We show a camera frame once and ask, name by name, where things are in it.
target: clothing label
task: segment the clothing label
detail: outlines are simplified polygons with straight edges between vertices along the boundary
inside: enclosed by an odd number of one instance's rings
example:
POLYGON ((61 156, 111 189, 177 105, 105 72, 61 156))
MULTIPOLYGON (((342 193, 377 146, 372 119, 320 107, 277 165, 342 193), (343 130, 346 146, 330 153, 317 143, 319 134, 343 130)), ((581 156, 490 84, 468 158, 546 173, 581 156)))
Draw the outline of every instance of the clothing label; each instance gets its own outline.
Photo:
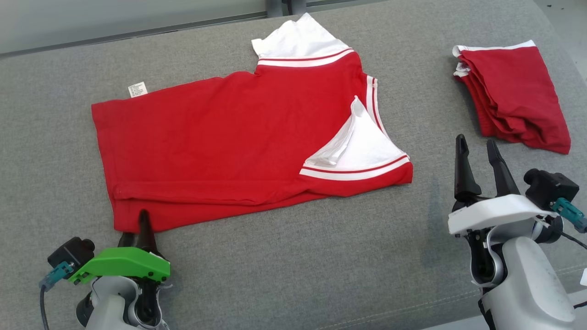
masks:
POLYGON ((583 271, 583 277, 581 277, 581 285, 587 287, 587 268, 583 271))
POLYGON ((129 86, 129 93, 130 97, 137 97, 147 93, 147 87, 145 87, 145 82, 140 82, 134 84, 133 86, 129 86))

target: folded red shirt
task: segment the folded red shirt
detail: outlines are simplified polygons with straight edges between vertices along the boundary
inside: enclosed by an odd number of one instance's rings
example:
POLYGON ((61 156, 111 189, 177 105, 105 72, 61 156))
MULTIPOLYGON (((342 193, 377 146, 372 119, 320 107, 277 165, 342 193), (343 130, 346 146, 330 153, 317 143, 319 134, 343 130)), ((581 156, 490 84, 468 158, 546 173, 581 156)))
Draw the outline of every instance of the folded red shirt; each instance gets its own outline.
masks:
POLYGON ((469 89, 483 136, 568 154, 571 137, 548 69, 532 40, 509 47, 455 46, 454 76, 469 89))

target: wall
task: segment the wall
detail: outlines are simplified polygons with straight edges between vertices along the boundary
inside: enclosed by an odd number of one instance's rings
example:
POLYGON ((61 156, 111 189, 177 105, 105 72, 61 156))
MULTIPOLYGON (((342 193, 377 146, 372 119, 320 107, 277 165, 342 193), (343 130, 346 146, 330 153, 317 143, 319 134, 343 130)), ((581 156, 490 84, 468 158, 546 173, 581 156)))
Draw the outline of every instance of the wall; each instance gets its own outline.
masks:
POLYGON ((265 0, 2 0, 0 53, 264 10, 265 0))

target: gray fabric surface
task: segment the gray fabric surface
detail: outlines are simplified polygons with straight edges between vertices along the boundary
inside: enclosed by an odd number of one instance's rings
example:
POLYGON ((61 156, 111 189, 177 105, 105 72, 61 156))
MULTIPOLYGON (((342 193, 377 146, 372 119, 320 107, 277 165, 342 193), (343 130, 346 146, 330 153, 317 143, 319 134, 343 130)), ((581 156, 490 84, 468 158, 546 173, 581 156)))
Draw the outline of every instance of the gray fabric surface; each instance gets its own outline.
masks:
MULTIPOLYGON (((173 289, 161 295, 172 329, 421 329, 478 313, 464 240, 447 234, 454 138, 467 136, 485 195, 495 193, 473 103, 452 72, 456 44, 533 39, 551 73, 571 154, 500 143, 521 189, 532 168, 587 186, 587 88, 530 0, 417 0, 315 13, 379 79, 381 117, 414 163, 414 182, 352 198, 178 228, 157 235, 173 289)), ((37 282, 71 236, 115 246, 90 105, 236 70, 254 70, 249 40, 286 18, 214 26, 0 60, 0 328, 39 329, 37 282)), ((578 206, 587 209, 583 191, 578 206)), ((544 246, 569 292, 587 254, 544 246)), ((88 286, 60 282, 46 297, 54 329, 80 329, 88 286)))

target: red and white stripe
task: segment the red and white stripe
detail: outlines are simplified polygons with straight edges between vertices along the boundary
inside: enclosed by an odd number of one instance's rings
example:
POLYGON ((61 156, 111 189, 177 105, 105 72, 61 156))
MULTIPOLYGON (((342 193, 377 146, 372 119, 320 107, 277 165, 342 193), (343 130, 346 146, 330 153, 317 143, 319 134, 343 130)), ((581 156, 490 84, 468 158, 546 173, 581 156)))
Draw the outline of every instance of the red and white stripe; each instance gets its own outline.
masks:
POLYGON ((326 167, 304 164, 299 174, 326 180, 364 180, 381 176, 382 174, 393 171, 409 162, 410 159, 408 156, 403 154, 392 161, 387 161, 384 164, 369 167, 368 169, 327 169, 326 167))
POLYGON ((377 79, 367 76, 367 97, 366 97, 366 108, 369 116, 377 124, 377 127, 389 138, 383 123, 381 122, 381 116, 379 116, 379 104, 377 103, 377 79))
POLYGON ((274 57, 261 58, 258 65, 269 66, 287 66, 291 68, 309 68, 311 66, 326 65, 345 57, 355 51, 352 48, 347 48, 326 56, 288 56, 288 57, 274 57))

